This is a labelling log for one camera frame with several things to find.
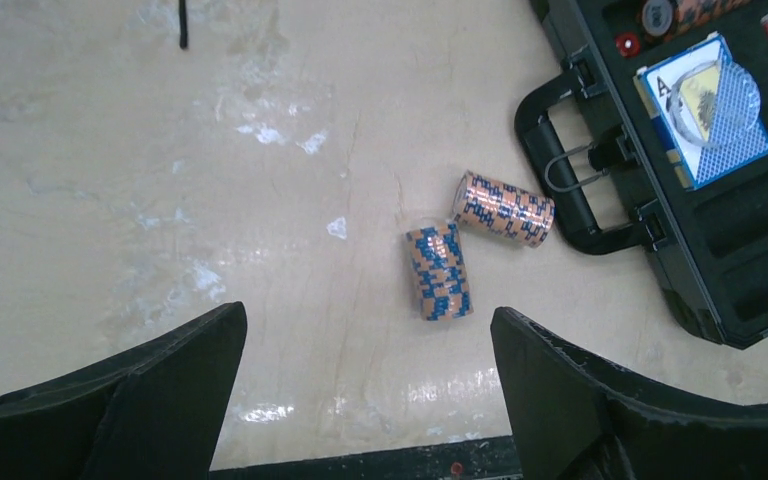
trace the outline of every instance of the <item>case latch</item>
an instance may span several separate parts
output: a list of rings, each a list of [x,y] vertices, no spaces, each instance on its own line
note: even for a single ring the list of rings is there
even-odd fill
[[[648,245],[643,245],[649,251],[657,252],[669,243],[669,232],[664,228],[661,219],[664,218],[664,209],[657,199],[644,203],[634,209],[637,220],[646,227],[649,234]]]
[[[590,163],[590,167],[599,173],[573,185],[563,187],[555,185],[549,178],[549,173],[552,171],[552,167],[561,160],[584,151],[587,152],[587,159]],[[578,146],[552,158],[546,165],[546,170],[543,172],[543,180],[550,189],[556,192],[566,193],[593,183],[602,177],[606,177],[610,175],[612,171],[637,165],[637,152],[629,140],[628,135],[626,135],[625,127],[620,124],[602,134],[602,137],[598,141],[594,141],[589,145]]]
[[[602,72],[598,68],[594,68],[595,63],[589,45],[585,45],[561,60],[561,66],[564,70],[573,70],[578,74],[581,83],[581,90],[578,94],[585,99],[608,91],[608,86],[602,78]]]

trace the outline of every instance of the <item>black handle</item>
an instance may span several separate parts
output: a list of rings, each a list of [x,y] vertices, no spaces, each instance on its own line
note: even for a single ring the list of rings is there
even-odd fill
[[[593,210],[581,188],[558,192],[546,184],[546,168],[553,158],[564,155],[564,148],[548,110],[582,89],[575,69],[565,70],[534,90],[520,104],[514,118],[514,131],[525,155],[540,180],[543,193],[555,201],[555,223],[561,235],[576,250],[589,255],[605,255],[629,247],[643,245],[649,235],[642,223],[626,223],[607,230],[599,228]],[[578,178],[566,158],[554,162],[548,174],[558,187],[578,185]]]

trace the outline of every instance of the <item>stack of poker chips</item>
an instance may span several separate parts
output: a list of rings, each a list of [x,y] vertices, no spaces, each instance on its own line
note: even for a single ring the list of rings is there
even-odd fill
[[[650,42],[667,41],[752,0],[646,0],[637,21]]]
[[[532,248],[539,247],[555,220],[555,202],[473,172],[461,179],[452,203],[455,221]]]
[[[448,320],[472,313],[458,227],[440,223],[405,234],[414,287],[425,320]]]

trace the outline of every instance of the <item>beige floor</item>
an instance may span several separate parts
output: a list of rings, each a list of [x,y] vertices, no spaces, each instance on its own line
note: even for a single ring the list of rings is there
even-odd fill
[[[509,433],[499,305],[667,383],[768,401],[768,340],[685,334],[640,251],[464,232],[475,314],[417,317],[401,232],[445,215],[467,168],[536,187],[511,119],[557,64],[525,0],[190,0],[188,52],[174,3],[0,0],[0,394],[242,300],[216,468]],[[572,106],[554,113],[587,141]],[[588,194],[620,216],[609,182]]]

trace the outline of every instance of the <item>black case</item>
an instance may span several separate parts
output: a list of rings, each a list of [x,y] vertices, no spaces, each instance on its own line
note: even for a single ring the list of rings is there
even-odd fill
[[[746,348],[768,336],[768,156],[696,191],[686,191],[633,82],[644,66],[679,54],[712,32],[761,92],[768,131],[768,0],[754,0],[669,42],[624,58],[615,38],[635,32],[640,0],[531,0],[562,73],[531,92],[514,128],[557,224],[593,255],[642,246],[675,318],[691,334]],[[593,138],[590,164],[610,172],[629,222],[602,229],[565,157],[548,109],[574,98]],[[547,167],[551,165],[548,176]]]

